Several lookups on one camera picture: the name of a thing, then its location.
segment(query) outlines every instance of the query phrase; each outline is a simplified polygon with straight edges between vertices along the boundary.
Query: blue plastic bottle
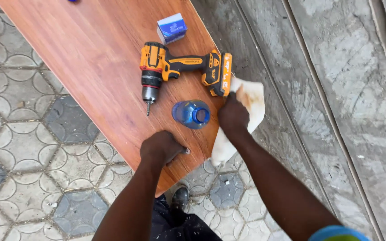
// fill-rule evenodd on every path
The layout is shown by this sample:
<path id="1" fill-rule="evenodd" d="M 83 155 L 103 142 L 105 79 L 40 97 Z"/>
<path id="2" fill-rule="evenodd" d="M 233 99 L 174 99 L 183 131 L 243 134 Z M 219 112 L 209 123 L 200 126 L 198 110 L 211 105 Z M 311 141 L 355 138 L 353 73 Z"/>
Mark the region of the blue plastic bottle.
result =
<path id="1" fill-rule="evenodd" d="M 172 107 L 172 117 L 190 129 L 200 129 L 208 124 L 211 113 L 205 102 L 189 100 L 176 103 Z"/>

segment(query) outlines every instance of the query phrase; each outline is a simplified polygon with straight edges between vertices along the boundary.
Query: wood grain surface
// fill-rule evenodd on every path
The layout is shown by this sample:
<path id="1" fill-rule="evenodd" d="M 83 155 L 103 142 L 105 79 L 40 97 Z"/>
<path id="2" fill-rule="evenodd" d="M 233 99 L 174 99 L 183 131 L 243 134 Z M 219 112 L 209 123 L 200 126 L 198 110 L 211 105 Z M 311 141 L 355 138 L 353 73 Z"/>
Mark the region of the wood grain surface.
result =
<path id="1" fill-rule="evenodd" d="M 159 42 L 158 20 L 179 12 L 185 20 L 185 38 L 168 45 L 175 56 L 215 48 L 189 0 L 0 0 L 0 6 L 133 170 L 142 141 L 156 131 L 169 130 L 190 148 L 163 169 L 156 195 L 211 156 L 222 99 L 209 94 L 199 72 L 164 83 L 149 117 L 141 98 L 140 50 L 146 41 Z M 176 102 L 191 99 L 205 101 L 212 113 L 201 130 L 171 116 Z"/>

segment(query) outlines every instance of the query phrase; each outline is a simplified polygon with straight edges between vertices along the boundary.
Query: concrete floor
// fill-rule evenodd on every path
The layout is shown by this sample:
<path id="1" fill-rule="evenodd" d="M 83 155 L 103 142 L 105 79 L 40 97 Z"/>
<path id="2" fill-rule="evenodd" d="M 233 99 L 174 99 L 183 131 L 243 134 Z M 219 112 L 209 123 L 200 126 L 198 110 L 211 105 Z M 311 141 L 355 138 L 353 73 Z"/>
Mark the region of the concrete floor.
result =
<path id="1" fill-rule="evenodd" d="M 91 240 L 132 175 L 0 10 L 0 241 Z M 224 241 L 289 240 L 240 156 L 180 183 Z"/>

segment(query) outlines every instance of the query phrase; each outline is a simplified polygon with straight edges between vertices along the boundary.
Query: drill handle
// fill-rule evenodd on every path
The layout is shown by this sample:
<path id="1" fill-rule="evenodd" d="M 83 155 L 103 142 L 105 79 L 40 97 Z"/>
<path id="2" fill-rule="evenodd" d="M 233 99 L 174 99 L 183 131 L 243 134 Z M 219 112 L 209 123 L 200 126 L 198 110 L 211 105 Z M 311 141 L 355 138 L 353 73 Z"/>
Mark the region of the drill handle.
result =
<path id="1" fill-rule="evenodd" d="M 181 72 L 202 70 L 206 67 L 205 56 L 197 55 L 174 57 L 169 52 L 166 52 L 165 62 L 162 72 L 165 81 L 169 78 L 178 79 Z"/>

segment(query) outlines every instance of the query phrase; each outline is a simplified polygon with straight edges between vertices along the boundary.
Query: label on box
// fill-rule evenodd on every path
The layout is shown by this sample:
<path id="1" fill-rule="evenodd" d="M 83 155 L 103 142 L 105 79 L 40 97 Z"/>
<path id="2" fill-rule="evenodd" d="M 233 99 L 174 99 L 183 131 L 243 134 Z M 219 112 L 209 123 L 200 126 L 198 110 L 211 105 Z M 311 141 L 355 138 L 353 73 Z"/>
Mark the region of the label on box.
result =
<path id="1" fill-rule="evenodd" d="M 163 44 L 169 44 L 186 35 L 187 26 L 180 13 L 157 21 L 157 33 Z"/>

